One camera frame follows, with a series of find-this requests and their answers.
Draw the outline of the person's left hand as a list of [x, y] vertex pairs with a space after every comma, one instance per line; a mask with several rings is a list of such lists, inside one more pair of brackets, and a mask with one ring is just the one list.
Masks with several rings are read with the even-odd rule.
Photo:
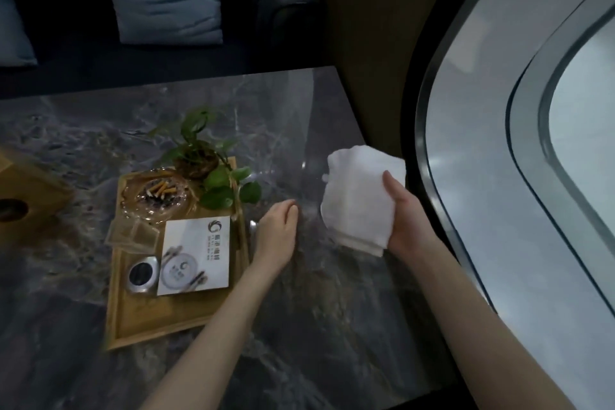
[[256, 268], [272, 278], [280, 274], [295, 251], [296, 233], [263, 234], [260, 232], [259, 221], [256, 234], [255, 255], [253, 259], [253, 264]]

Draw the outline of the person's right hand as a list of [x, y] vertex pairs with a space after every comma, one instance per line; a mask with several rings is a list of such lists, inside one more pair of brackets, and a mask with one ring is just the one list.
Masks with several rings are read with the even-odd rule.
[[416, 260], [435, 253], [448, 252], [445, 244], [436, 235], [421, 202], [412, 193], [408, 214], [396, 214], [394, 208], [388, 250], [409, 267]]

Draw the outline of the white cloth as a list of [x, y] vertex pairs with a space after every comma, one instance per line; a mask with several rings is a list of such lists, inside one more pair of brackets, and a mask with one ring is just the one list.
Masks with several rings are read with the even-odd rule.
[[381, 258], [394, 223], [395, 204], [382, 175], [405, 183], [406, 164], [367, 145], [339, 149], [327, 157], [328, 173], [320, 213], [340, 246]]

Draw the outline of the person's left forearm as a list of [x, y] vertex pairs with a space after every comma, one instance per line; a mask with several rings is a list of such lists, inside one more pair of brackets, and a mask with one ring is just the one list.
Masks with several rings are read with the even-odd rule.
[[217, 410], [258, 310], [291, 254], [257, 252], [252, 265], [140, 410]]

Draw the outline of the person's right forearm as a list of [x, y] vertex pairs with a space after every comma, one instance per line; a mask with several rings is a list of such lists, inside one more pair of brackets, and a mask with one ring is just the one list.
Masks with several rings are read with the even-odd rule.
[[438, 238], [391, 236], [479, 410], [577, 410], [488, 305]]

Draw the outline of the green potted plant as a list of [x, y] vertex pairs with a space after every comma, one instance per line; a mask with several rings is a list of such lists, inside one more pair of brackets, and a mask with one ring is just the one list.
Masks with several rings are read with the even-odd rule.
[[234, 142], [204, 138], [212, 119], [210, 109], [193, 109], [180, 120], [152, 128], [146, 136], [163, 135], [173, 142], [159, 161], [173, 164], [175, 171], [196, 187], [196, 199], [203, 208], [215, 211], [230, 208], [235, 202], [257, 204], [262, 188], [252, 180], [251, 168], [231, 165], [227, 152]]

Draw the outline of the white wrapped tableware packet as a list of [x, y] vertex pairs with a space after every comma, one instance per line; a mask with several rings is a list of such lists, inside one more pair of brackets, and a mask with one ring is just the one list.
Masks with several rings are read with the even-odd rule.
[[231, 217], [165, 223], [157, 296], [230, 286]]

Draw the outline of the pile of cigarette butts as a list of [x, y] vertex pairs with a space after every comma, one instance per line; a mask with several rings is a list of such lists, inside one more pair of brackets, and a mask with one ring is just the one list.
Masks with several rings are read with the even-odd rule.
[[157, 179], [147, 182], [139, 196], [147, 202], [162, 203], [170, 201], [179, 193], [178, 184], [170, 179]]

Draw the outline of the clear glass ashtray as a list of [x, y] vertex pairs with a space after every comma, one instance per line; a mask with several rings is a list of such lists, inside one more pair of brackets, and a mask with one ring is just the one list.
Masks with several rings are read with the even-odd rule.
[[[144, 185], [153, 180], [170, 178], [179, 186], [179, 193], [170, 201], [147, 202], [139, 196]], [[188, 181], [173, 168], [159, 168], [134, 172], [120, 177], [118, 209], [127, 216], [139, 217], [149, 224], [159, 225], [168, 220], [182, 219], [188, 215], [195, 202]]]

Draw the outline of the clear plastic box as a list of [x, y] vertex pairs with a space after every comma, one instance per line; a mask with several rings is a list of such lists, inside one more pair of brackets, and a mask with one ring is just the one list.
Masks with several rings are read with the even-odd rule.
[[105, 238], [105, 245], [134, 254], [153, 255], [160, 230], [139, 217], [114, 218]]

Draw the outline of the round silver black disc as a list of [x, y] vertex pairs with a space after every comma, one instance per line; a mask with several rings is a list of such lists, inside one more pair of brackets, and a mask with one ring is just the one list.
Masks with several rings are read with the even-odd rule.
[[138, 259], [127, 270], [125, 287], [129, 294], [155, 296], [159, 281], [159, 260], [156, 256]]

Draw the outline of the wooden serving tray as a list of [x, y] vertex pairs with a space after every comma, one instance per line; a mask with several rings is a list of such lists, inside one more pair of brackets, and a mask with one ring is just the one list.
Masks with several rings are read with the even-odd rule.
[[[242, 203], [235, 202], [227, 209], [207, 210], [197, 202], [196, 187], [192, 183], [189, 183], [189, 186], [194, 194], [195, 202], [188, 215], [180, 220], [215, 216], [231, 217], [230, 286], [220, 290], [197, 291], [160, 297], [157, 294], [155, 296], [129, 294], [125, 287], [126, 274], [133, 263], [146, 256], [156, 256], [160, 265], [165, 223], [169, 220], [159, 225], [151, 224], [160, 230], [155, 254], [134, 254], [112, 249], [105, 333], [105, 347], [108, 350], [206, 324], [249, 266], [248, 237]], [[118, 190], [116, 217], [133, 217], [119, 211]]]

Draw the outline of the black leather sofa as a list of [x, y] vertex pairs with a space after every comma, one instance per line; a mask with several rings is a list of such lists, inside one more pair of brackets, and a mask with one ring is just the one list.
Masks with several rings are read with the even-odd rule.
[[323, 0], [221, 0], [220, 45], [120, 41], [112, 0], [13, 0], [37, 64], [0, 67], [0, 101], [323, 65]]

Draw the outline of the wooden tissue box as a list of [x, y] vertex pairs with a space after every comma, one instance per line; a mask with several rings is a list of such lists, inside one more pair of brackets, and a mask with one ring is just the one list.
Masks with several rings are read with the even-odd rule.
[[0, 247], [35, 234], [73, 195], [34, 158], [0, 146]]

